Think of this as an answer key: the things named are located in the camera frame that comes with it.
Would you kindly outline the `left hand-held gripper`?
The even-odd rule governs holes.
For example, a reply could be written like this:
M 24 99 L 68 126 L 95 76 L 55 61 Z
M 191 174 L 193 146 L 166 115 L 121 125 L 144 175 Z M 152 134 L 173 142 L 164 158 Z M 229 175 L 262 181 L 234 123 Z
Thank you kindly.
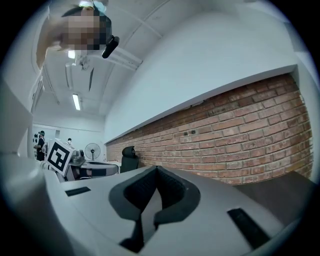
M 51 140 L 45 158 L 47 168 L 54 171 L 60 181 L 102 178 L 120 173 L 118 162 L 89 160 L 84 150 L 76 149 L 61 139 Z

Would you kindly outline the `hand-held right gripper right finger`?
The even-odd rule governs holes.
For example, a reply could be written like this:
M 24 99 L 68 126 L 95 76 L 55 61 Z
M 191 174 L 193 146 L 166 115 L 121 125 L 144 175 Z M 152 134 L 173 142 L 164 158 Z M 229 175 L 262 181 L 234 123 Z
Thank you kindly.
M 161 166 L 156 168 L 155 184 L 162 205 L 162 210 L 154 215 L 156 228 L 184 221 L 200 203 L 197 186 Z

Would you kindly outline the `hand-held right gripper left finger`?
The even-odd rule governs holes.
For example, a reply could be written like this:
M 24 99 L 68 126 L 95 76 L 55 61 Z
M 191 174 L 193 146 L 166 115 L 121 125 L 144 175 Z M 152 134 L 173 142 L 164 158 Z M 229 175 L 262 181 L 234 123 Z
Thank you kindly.
M 109 192 L 109 203 L 119 217 L 135 222 L 131 237 L 119 243 L 134 253 L 138 253 L 145 244 L 142 213 L 157 188 L 156 173 L 157 167 L 152 166 L 115 185 Z

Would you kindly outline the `standing fan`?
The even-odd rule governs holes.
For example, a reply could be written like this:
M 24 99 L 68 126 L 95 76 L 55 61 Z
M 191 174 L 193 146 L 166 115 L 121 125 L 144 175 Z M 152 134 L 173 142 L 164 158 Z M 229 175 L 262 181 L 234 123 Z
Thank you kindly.
M 96 143 L 89 143 L 84 149 L 84 154 L 89 160 L 94 161 L 101 154 L 100 146 Z

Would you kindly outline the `black office chair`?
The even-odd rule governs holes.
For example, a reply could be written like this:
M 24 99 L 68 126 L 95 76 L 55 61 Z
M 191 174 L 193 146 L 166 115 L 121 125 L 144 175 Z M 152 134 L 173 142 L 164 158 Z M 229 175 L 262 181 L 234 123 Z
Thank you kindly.
M 120 173 L 136 170 L 139 166 L 139 157 L 134 146 L 127 146 L 122 150 Z

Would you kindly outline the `person's grey jacket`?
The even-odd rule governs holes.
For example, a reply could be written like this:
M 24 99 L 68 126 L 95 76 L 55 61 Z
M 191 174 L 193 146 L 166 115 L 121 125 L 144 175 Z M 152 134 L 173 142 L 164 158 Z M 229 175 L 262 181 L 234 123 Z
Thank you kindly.
M 33 94 L 41 75 L 36 53 L 40 33 L 49 13 L 49 6 L 45 5 L 29 19 L 12 43 L 0 72 L 10 90 L 27 110 L 32 108 Z

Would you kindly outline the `teal hair clip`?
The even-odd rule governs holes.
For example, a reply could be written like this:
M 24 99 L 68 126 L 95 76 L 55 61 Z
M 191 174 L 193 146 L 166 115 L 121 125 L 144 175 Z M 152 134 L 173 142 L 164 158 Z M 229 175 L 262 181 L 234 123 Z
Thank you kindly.
M 109 4 L 109 0 L 93 0 L 93 4 L 101 13 L 105 13 Z

